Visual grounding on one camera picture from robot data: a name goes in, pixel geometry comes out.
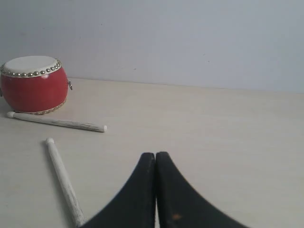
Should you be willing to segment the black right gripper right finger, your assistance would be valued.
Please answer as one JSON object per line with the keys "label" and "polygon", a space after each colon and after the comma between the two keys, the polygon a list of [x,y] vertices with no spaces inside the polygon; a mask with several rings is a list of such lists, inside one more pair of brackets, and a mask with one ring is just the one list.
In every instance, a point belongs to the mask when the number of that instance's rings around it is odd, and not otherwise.
{"label": "black right gripper right finger", "polygon": [[167,152],[156,153],[155,188],[161,228],[244,228],[203,198]]}

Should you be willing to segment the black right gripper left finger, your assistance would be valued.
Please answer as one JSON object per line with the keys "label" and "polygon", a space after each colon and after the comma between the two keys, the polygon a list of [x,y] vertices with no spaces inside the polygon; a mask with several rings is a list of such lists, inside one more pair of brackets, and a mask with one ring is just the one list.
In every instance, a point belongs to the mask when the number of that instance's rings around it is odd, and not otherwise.
{"label": "black right gripper left finger", "polygon": [[155,227],[155,156],[143,153],[116,196],[83,228]]}

